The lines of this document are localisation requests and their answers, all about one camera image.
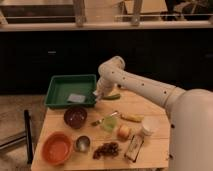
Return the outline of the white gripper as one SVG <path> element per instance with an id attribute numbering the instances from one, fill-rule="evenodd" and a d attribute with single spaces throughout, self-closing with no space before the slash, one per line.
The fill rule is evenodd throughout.
<path id="1" fill-rule="evenodd" d="M 100 77 L 97 85 L 96 90 L 93 92 L 97 100 L 101 100 L 103 97 L 107 96 L 114 88 L 114 84 L 109 80 Z"/>

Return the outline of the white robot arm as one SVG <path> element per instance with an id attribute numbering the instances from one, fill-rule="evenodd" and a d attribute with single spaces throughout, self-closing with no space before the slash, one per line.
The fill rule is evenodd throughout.
<path id="1" fill-rule="evenodd" d="M 213 171 L 213 92 L 184 90 L 124 68 L 120 56 L 99 65 L 96 98 L 102 99 L 119 84 L 164 108 L 171 125 L 168 171 Z"/>

